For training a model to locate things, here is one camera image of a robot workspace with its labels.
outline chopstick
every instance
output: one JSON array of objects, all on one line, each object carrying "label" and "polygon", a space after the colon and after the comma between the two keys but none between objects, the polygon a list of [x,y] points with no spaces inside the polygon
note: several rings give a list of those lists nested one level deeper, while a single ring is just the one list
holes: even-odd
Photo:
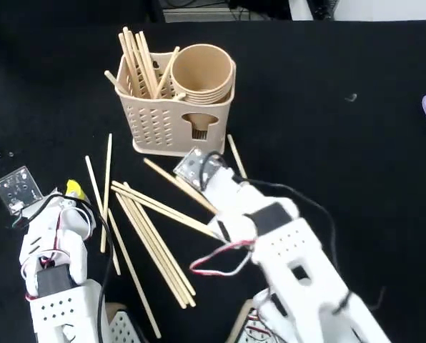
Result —
[{"label": "chopstick", "polygon": [[148,319],[149,319],[151,326],[154,330],[154,334],[156,335],[157,338],[161,338],[162,337],[161,332],[159,331],[159,328],[157,326],[156,319],[154,318],[151,307],[149,307],[147,297],[144,295],[142,285],[140,284],[139,278],[137,277],[137,273],[135,272],[135,268],[134,268],[132,261],[129,257],[129,253],[127,252],[126,246],[124,245],[121,234],[119,233],[119,230],[118,230],[118,226],[117,226],[116,222],[114,221],[114,217],[113,217],[112,211],[110,209],[108,210],[108,216],[110,218],[110,222],[112,223],[114,235],[117,238],[119,247],[121,248],[121,251],[122,251],[122,255],[124,256],[124,260],[126,261],[127,267],[129,268],[129,272],[132,276],[132,280],[134,280],[135,287],[137,288],[137,292],[140,296],[140,299],[142,300],[143,307],[144,307],[144,309],[145,309],[145,311],[148,315]]},{"label": "chopstick", "polygon": [[126,48],[127,48],[127,51],[129,52],[129,57],[131,59],[132,66],[135,69],[135,74],[137,75],[137,89],[135,91],[137,91],[137,94],[139,96],[142,96],[142,90],[140,89],[140,80],[139,80],[139,76],[138,76],[138,73],[137,73],[135,55],[132,52],[132,50],[133,50],[132,41],[134,40],[134,36],[132,35],[132,32],[127,28],[127,26],[122,28],[122,33],[124,34],[124,41],[126,42]]},{"label": "chopstick", "polygon": [[159,175],[164,177],[167,181],[173,183],[176,187],[181,189],[184,193],[189,195],[191,198],[193,198],[196,202],[201,204],[203,207],[208,209],[209,211],[213,212],[214,214],[218,213],[218,211],[211,205],[208,200],[206,200],[201,194],[196,192],[188,183],[184,182],[181,178],[174,178],[172,175],[167,173],[163,168],[155,164],[154,162],[150,161],[149,159],[143,159],[143,162],[151,167],[155,172],[157,172]]},{"label": "chopstick", "polygon": [[[85,156],[87,170],[89,172],[89,178],[91,179],[92,189],[94,190],[94,195],[96,197],[97,207],[99,208],[99,212],[103,213],[103,205],[100,199],[99,188],[97,186],[96,177],[94,175],[94,170],[92,169],[91,159],[89,156]],[[116,255],[116,249],[113,247],[113,265],[116,269],[116,274],[121,275],[121,268],[119,267],[118,256]]]},{"label": "chopstick", "polygon": [[[124,185],[130,188],[127,182],[125,182]],[[196,303],[192,299],[191,294],[186,289],[183,281],[180,279],[179,275],[177,274],[177,271],[175,270],[174,265],[170,262],[166,254],[166,251],[168,250],[167,246],[165,246],[166,249],[162,248],[160,244],[160,241],[162,240],[162,238],[160,236],[159,236],[160,240],[156,238],[154,232],[150,229],[148,222],[143,217],[143,214],[141,211],[143,210],[143,207],[138,202],[135,202],[133,200],[129,200],[129,201],[132,204],[131,211],[134,212],[134,214],[137,216],[138,222],[141,224],[140,229],[143,232],[145,239],[149,243],[149,246],[153,249],[153,252],[155,253],[156,258],[159,260],[159,262],[161,262],[162,267],[165,269],[166,273],[174,282],[175,288],[177,288],[179,295],[182,297],[185,304],[189,303],[192,307],[195,307]]]},{"label": "chopstick", "polygon": [[179,46],[177,46],[175,50],[173,51],[172,56],[170,57],[169,63],[167,64],[164,70],[164,73],[162,74],[161,81],[159,81],[159,85],[157,86],[157,89],[156,89],[156,95],[155,95],[156,98],[159,98],[161,96],[162,87],[164,87],[165,85],[165,81],[167,80],[167,77],[169,76],[170,67],[172,66],[172,63],[175,60],[175,57],[177,57],[178,51],[179,51]]},{"label": "chopstick", "polygon": [[[104,218],[104,221],[107,222],[108,217],[108,196],[110,191],[110,169],[112,166],[112,143],[113,135],[108,135],[108,145],[106,147],[106,164],[105,164],[105,188],[104,188],[104,208],[101,213],[101,216]],[[107,232],[105,227],[101,228],[101,240],[100,240],[100,252],[105,252],[105,247],[107,246]]]},{"label": "chopstick", "polygon": [[129,92],[116,80],[116,78],[113,76],[112,73],[110,73],[110,70],[106,70],[104,72],[104,75],[110,82],[115,86],[121,93],[129,95]]},{"label": "chopstick", "polygon": [[162,266],[159,259],[156,257],[152,247],[149,245],[147,237],[144,235],[144,233],[141,229],[142,223],[140,223],[139,220],[137,219],[135,211],[133,210],[131,199],[123,199],[117,193],[115,195],[116,195],[116,198],[118,199],[118,202],[121,205],[122,209],[126,213],[127,218],[129,218],[129,221],[131,222],[132,226],[134,227],[136,233],[138,234],[138,236],[142,240],[144,247],[149,252],[149,256],[151,256],[153,262],[157,266],[157,269],[160,271],[162,277],[164,278],[165,282],[167,283],[167,285],[169,286],[173,295],[175,296],[175,299],[178,301],[180,307],[182,309],[185,309],[186,304],[184,302],[184,299],[180,296],[178,290],[175,288],[173,280],[170,279],[169,275],[167,274],[166,269]]},{"label": "chopstick", "polygon": [[151,84],[151,88],[153,88],[154,96],[156,96],[157,79],[156,79],[156,74],[154,73],[152,58],[151,58],[151,55],[149,54],[147,39],[145,38],[143,31],[140,31],[139,37],[137,37],[136,35],[136,38],[137,38],[137,43],[139,42],[139,38],[141,40],[142,49],[140,49],[140,46],[139,46],[140,54],[142,54],[143,62],[146,63],[145,68],[147,70],[149,83]]},{"label": "chopstick", "polygon": [[148,214],[144,210],[143,206],[139,202],[134,202],[134,203],[135,203],[135,206],[137,207],[137,209],[140,211],[140,214],[143,216],[143,219],[147,223],[150,231],[156,237],[157,241],[159,242],[159,244],[162,247],[162,249],[165,251],[167,257],[170,260],[170,262],[173,264],[173,266],[174,266],[175,270],[177,271],[179,277],[182,279],[182,281],[184,282],[186,288],[189,290],[189,293],[191,293],[191,295],[193,295],[193,296],[196,295],[194,287],[191,285],[191,283],[189,282],[189,280],[186,278],[186,275],[184,274],[184,272],[182,271],[182,269],[178,265],[178,262],[173,257],[172,253],[170,252],[169,248],[167,247],[167,245],[165,244],[164,240],[160,236],[159,232],[154,227],[151,219],[148,217]]},{"label": "chopstick", "polygon": [[157,202],[156,200],[147,197],[144,194],[141,194],[134,189],[125,189],[123,185],[121,185],[118,182],[113,181],[112,184],[112,190],[114,190],[117,193],[120,193],[124,195],[125,197],[128,197],[130,199],[133,199],[140,204],[149,207],[150,209],[153,209],[156,212],[159,212],[160,214],[165,215],[166,217],[172,218],[173,220],[176,220],[177,222],[180,222],[188,227],[191,227],[203,234],[206,234],[207,236],[213,237],[218,239],[208,228],[207,225],[198,222],[197,220],[188,217],[186,214],[180,213],[176,211],[175,209],[172,209],[171,207],[165,206],[161,204],[160,202]]},{"label": "chopstick", "polygon": [[152,98],[154,96],[154,91],[151,88],[151,85],[149,84],[149,80],[148,80],[148,76],[147,76],[147,71],[144,68],[143,65],[143,61],[142,61],[142,56],[140,55],[140,51],[137,48],[137,43],[135,42],[135,38],[134,35],[129,31],[128,32],[129,35],[129,40],[131,41],[132,44],[132,51],[135,55],[135,58],[137,59],[137,63],[139,65],[140,68],[140,73],[142,73],[142,77],[143,77],[143,82],[147,88],[148,94],[149,94],[149,98]]},{"label": "chopstick", "polygon": [[233,155],[234,155],[235,162],[237,163],[237,166],[239,167],[240,175],[241,175],[244,179],[248,179],[247,173],[246,173],[246,171],[244,170],[242,160],[240,159],[239,152],[238,152],[238,150],[237,150],[237,147],[235,146],[235,142],[234,142],[234,139],[232,138],[232,135],[231,135],[231,134],[228,134],[228,135],[227,135],[227,140],[229,141],[230,149],[232,150],[232,153],[233,153]]},{"label": "chopstick", "polygon": [[134,91],[132,95],[135,95],[136,92],[139,92],[139,90],[140,90],[139,78],[137,76],[137,70],[135,69],[135,65],[132,64],[132,60],[131,60],[131,57],[130,57],[130,54],[129,54],[129,50],[127,49],[127,43],[126,43],[126,40],[124,39],[124,35],[118,34],[118,38],[119,38],[119,43],[121,43],[122,52],[124,53],[124,59],[126,60],[127,68],[129,70],[129,74],[130,74],[130,79],[131,79],[131,83],[132,83],[132,90]]}]

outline pile of chopsticks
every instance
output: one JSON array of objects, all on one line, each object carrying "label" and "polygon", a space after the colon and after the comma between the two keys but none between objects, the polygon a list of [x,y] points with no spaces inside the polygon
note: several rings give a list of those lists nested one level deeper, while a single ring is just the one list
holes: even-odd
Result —
[{"label": "pile of chopsticks", "polygon": [[[239,166],[240,174],[243,177],[246,177],[246,173],[244,172],[244,168],[242,162],[239,158],[237,148],[235,147],[232,136],[228,135],[228,140],[230,146],[232,148],[232,152],[236,159],[237,165]],[[119,183],[116,181],[111,182],[110,187],[110,170],[111,170],[111,162],[112,162],[112,134],[109,134],[108,145],[106,150],[106,166],[105,166],[105,182],[104,182],[104,200],[101,200],[101,196],[99,193],[99,189],[97,186],[96,177],[94,174],[94,170],[92,168],[91,159],[89,156],[85,156],[86,166],[89,172],[89,176],[91,179],[92,187],[94,190],[94,195],[96,198],[97,206],[99,211],[101,212],[102,217],[105,221],[110,222],[111,227],[113,229],[114,235],[116,236],[116,240],[118,241],[119,248],[122,251],[122,255],[124,260],[129,268],[129,272],[132,276],[132,280],[134,281],[137,292],[142,300],[142,304],[144,305],[145,311],[147,312],[149,321],[153,327],[154,333],[157,338],[161,337],[161,333],[157,326],[154,315],[152,314],[151,308],[149,307],[147,298],[144,294],[142,285],[138,279],[135,268],[130,259],[127,248],[124,244],[122,236],[120,234],[117,223],[114,219],[111,209],[108,208],[109,202],[109,190],[115,191],[116,198],[121,205],[124,213],[127,215],[130,223],[132,224],[135,232],[143,242],[145,248],[147,249],[150,257],[153,262],[156,264],[157,269],[160,271],[162,277],[164,278],[167,286],[170,291],[174,295],[174,298],[179,303],[182,309],[186,309],[187,305],[191,307],[195,307],[196,303],[193,299],[193,296],[196,294],[194,287],[190,284],[189,280],[186,278],[186,275],[178,265],[176,259],[173,257],[169,248],[165,244],[164,240],[160,236],[159,232],[154,227],[151,219],[148,217],[148,214],[145,212],[143,206],[149,207],[154,211],[157,211],[177,222],[180,222],[190,228],[197,230],[207,236],[218,239],[218,237],[213,234],[207,225],[193,219],[186,214],[183,214],[176,209],[173,209],[157,200],[148,197],[147,195],[132,189],[129,184],[126,182]],[[163,168],[158,166],[152,161],[148,159],[144,159],[144,163],[150,166],[154,171],[163,176],[166,180],[171,182],[173,185],[181,189],[184,193],[189,195],[203,207],[208,209],[211,213],[217,214],[218,211],[215,209],[200,193],[194,190],[188,183],[186,183],[183,179],[179,177],[173,177],[168,172],[164,171]],[[104,227],[102,227],[101,231],[101,252],[105,252],[106,248],[106,231]],[[119,266],[119,261],[117,258],[116,250],[114,249],[113,253],[113,263],[118,275],[121,275],[121,269]]]},{"label": "pile of chopsticks", "polygon": [[[160,99],[161,90],[167,82],[170,67],[177,56],[179,46],[174,49],[164,73],[159,78],[154,70],[143,31],[134,35],[127,27],[124,27],[122,33],[118,34],[118,38],[129,70],[129,89],[124,88],[108,70],[105,71],[107,79],[123,94],[137,98]],[[185,96],[179,94],[174,99],[180,100]]]}]

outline black tabletop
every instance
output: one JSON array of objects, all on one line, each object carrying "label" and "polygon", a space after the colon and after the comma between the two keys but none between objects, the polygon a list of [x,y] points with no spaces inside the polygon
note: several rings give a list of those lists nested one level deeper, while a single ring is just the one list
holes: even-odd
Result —
[{"label": "black tabletop", "polygon": [[[286,183],[326,206],[337,222],[337,254],[347,285],[366,303],[387,287],[375,316],[393,342],[426,342],[426,22],[211,23],[132,26],[152,51],[204,42],[237,63],[229,115],[248,175]],[[209,215],[144,166],[131,146],[121,104],[103,76],[117,70],[117,26],[0,33],[0,177],[26,165],[43,193],[67,179],[92,196],[84,155],[104,178],[107,134],[114,134],[112,179],[194,218]],[[170,170],[178,159],[155,156]],[[229,150],[227,162],[234,166]],[[103,182],[99,181],[101,190]],[[291,194],[263,189],[265,194]],[[298,198],[329,254],[328,221]],[[265,288],[249,265],[231,278],[189,275],[197,306],[180,309],[138,236],[111,197],[124,240],[153,309],[162,342],[223,342],[246,299]],[[149,211],[173,255],[189,263],[217,247]],[[33,342],[19,275],[21,233],[7,229],[0,201],[0,342]],[[107,260],[98,231],[87,244],[89,276]],[[122,262],[107,301],[122,302],[155,341]],[[219,257],[230,269],[241,256]]]}]

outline beige plastic caddy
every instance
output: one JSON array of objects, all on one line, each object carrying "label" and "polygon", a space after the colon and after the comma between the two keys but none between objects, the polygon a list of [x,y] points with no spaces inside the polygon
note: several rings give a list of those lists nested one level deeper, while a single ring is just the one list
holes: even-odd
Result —
[{"label": "beige plastic caddy", "polygon": [[[171,52],[151,54],[156,62],[154,65],[157,64],[155,72],[158,82],[171,56]],[[150,99],[142,73],[137,67],[142,98],[123,94],[115,87],[129,123],[135,150],[144,154],[184,156],[193,146],[198,146],[204,151],[217,150],[223,153],[227,117],[235,92],[236,66],[232,60],[231,63],[232,86],[224,100],[218,104],[193,104],[173,100],[176,94],[170,76],[162,87],[161,99]],[[138,94],[132,89],[131,76],[124,56],[119,65],[117,81],[129,94]]]}]

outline yellow part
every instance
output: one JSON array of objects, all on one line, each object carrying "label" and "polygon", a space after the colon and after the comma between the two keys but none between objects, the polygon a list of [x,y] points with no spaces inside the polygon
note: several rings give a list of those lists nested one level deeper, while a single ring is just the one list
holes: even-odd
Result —
[{"label": "yellow part", "polygon": [[67,191],[65,192],[65,194],[70,194],[70,193],[75,193],[78,199],[84,200],[85,198],[83,189],[81,189],[81,186],[75,180],[69,180],[67,182]]}]

